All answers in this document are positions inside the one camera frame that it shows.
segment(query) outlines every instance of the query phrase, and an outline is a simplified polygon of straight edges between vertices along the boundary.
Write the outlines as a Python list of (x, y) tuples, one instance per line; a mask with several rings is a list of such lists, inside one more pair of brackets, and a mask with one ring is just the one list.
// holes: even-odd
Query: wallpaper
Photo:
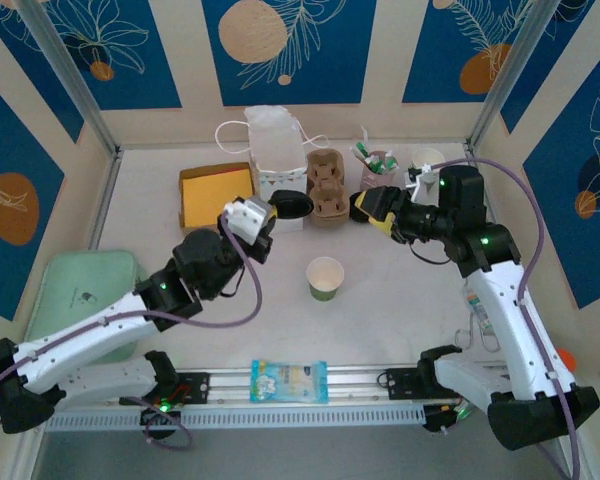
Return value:
[[(42, 5), (102, 110), (181, 107), (148, 0)], [(82, 119), (11, 0), (0, 0), (0, 38), (76, 140)]]
[(600, 298), (600, 62), (524, 164), (579, 307)]
[(500, 113), (509, 132), (520, 121), (594, 0), (563, 0)]
[(202, 0), (222, 101), (360, 103), (375, 0)]
[(481, 102), (533, 0), (430, 0), (404, 103)]
[(13, 320), (64, 174), (0, 97), (0, 316)]

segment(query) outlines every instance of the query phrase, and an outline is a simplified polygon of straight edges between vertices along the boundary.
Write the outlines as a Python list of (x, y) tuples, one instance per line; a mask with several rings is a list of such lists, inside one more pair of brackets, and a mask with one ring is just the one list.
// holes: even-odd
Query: green paper cup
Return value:
[(326, 302), (336, 296), (344, 280), (344, 268), (331, 257), (318, 257), (307, 267), (307, 280), (313, 298)]

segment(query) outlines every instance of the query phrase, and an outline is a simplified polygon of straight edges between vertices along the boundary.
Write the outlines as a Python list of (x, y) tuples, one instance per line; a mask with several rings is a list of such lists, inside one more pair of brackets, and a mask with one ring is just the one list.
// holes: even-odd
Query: bottle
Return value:
[(476, 292), (474, 292), (467, 283), (462, 287), (462, 295), (469, 306), (469, 310), (473, 312), (475, 319), (478, 321), (478, 325), (480, 325), (480, 330), (482, 330), (483, 335), (495, 336), (493, 326), (489, 321), (489, 315), (487, 314), (484, 305), (482, 305)]

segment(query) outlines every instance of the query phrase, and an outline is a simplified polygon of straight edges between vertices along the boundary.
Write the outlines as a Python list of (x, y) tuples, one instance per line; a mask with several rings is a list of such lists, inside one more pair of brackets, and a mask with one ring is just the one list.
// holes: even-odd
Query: label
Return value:
[(467, 299), (467, 303), (469, 304), (469, 308), (478, 320), (478, 325), (480, 325), (482, 332), (485, 335), (495, 335), (493, 332), (493, 327), (491, 326), (491, 322), (489, 321), (489, 315), (487, 315), (487, 311), (485, 310), (484, 305), (482, 305), (478, 295), (476, 295), (476, 293), (469, 287), (465, 287), (463, 290)]

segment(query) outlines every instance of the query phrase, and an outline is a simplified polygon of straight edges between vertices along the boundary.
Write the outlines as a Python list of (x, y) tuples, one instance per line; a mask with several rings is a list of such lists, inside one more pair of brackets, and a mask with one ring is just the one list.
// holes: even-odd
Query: wall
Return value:
[[(74, 143), (1, 41), (0, 95), (64, 173), (15, 317), (13, 321), (0, 317), (0, 338), (17, 342), (26, 330), (46, 263), (57, 252), (86, 246), (110, 159), (88, 128)], [(17, 141), (9, 133), (0, 132), (3, 141)], [(0, 430), (0, 478), (16, 438)]]
[[(517, 3), (516, 27), (484, 40), (480, 32), (513, 9), (508, 0), (41, 5), (115, 137), (141, 145), (212, 141), (219, 123), (242, 119), (250, 104), (291, 105), (310, 134), (334, 138), (359, 135), (361, 123), (376, 138), (464, 138), (532, 1)], [(478, 15), (483, 4), (495, 16)], [(471, 29), (462, 5), (476, 14)], [(0, 37), (47, 103), (66, 106), (3, 0)], [(81, 123), (67, 110), (57, 115), (75, 140)], [(246, 139), (245, 129), (224, 133)]]
[[(522, 165), (527, 157), (599, 61), (600, 0), (597, 0), (511, 135), (507, 134), (502, 120), (497, 119), (477, 152), (479, 156), (493, 158), (523, 173)], [(579, 115), (588, 116), (589, 113), (590, 110), (587, 110)], [(568, 135), (563, 139), (566, 144), (570, 141)], [(546, 161), (553, 162), (560, 169), (566, 168), (568, 162), (584, 160), (560, 155), (555, 162), (551, 156), (547, 156)], [(523, 258), (529, 259), (537, 234), (528, 201), (504, 175), (487, 169), (484, 174), (491, 190), (497, 192), (492, 201), (498, 221), (510, 228)], [(536, 184), (534, 188), (536, 191), (550, 189), (552, 180), (547, 178), (546, 184)], [(574, 179), (574, 190), (576, 186), (577, 179)], [(572, 207), (565, 210), (564, 214), (573, 213)], [(587, 252), (576, 248), (573, 254), (584, 255)], [(531, 278), (531, 290), (555, 345), (575, 354), (578, 382), (592, 385), (600, 396), (600, 299), (578, 309), (550, 238)], [(579, 429), (579, 435), (583, 449), (592, 452), (589, 460), (596, 472), (595, 459), (600, 459), (600, 410)]]
[[(353, 2), (349, 3), (345, 8), (352, 8)], [(213, 25), (207, 25), (200, 0), (153, 1), (151, 6), (182, 109), (106, 111), (104, 117), (116, 137), (127, 145), (213, 141), (218, 124), (244, 120), (242, 107), (223, 107), (208, 34), (208, 27)], [(351, 138), (360, 135), (361, 123), (372, 136), (384, 138), (463, 138), (469, 133), (480, 110), (479, 102), (401, 103), (426, 7), (425, 2), (414, 0), (377, 2), (361, 103), (289, 107), (310, 126), (309, 135)], [(319, 62), (319, 56), (311, 61)], [(343, 85), (352, 73), (346, 69), (340, 73)], [(246, 130), (227, 129), (224, 138), (246, 140)]]

